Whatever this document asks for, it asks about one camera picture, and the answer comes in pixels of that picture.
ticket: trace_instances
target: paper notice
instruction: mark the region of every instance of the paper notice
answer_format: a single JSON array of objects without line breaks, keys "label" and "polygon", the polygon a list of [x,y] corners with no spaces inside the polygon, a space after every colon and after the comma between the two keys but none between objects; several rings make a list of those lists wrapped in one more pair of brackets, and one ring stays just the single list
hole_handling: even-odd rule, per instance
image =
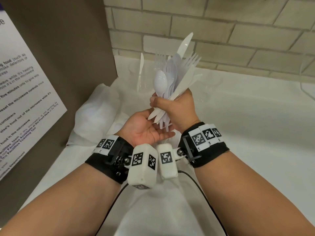
[{"label": "paper notice", "polygon": [[65,112],[0,4],[0,180]]}]

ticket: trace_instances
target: person's left hand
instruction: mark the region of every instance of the person's left hand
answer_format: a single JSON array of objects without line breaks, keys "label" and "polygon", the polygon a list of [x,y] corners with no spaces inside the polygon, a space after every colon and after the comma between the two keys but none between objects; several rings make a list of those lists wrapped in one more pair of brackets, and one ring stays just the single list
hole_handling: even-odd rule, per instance
[{"label": "person's left hand", "polygon": [[151,145],[159,140],[175,136],[175,132],[172,132],[174,129],[172,126],[169,127],[169,131],[167,132],[165,128],[160,129],[152,120],[148,120],[152,111],[153,108],[136,112],[115,135],[122,137],[133,147],[144,143]]}]

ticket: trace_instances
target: metal bolt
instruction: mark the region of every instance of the metal bolt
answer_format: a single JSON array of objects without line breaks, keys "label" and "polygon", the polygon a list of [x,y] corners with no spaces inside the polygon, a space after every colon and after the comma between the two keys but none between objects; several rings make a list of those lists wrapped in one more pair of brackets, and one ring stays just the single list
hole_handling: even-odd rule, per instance
[{"label": "metal bolt", "polygon": [[179,149],[177,150],[177,154],[178,154],[179,156],[183,156],[183,155],[185,155],[185,152],[183,151],[183,149],[179,148]]}]

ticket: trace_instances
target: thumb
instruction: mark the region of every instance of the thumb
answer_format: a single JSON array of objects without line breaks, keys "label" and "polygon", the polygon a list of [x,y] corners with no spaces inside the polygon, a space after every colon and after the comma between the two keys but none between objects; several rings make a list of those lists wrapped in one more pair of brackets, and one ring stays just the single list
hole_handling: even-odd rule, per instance
[{"label": "thumb", "polygon": [[150,98],[150,106],[154,108],[159,108],[164,111],[168,111],[170,105],[172,104],[173,101],[167,100],[161,97],[151,97]]}]

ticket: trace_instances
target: black wrist band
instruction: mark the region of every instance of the black wrist band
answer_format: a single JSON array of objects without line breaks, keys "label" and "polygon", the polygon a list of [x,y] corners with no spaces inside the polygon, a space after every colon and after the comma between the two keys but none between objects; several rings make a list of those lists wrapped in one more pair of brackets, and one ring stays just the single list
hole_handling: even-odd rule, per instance
[{"label": "black wrist band", "polygon": [[187,151],[192,167],[201,167],[230,149],[214,124],[197,123],[183,132],[178,147]]},{"label": "black wrist band", "polygon": [[123,138],[107,135],[85,163],[122,184],[128,176],[128,169],[125,166],[130,165],[133,149],[133,146]]}]

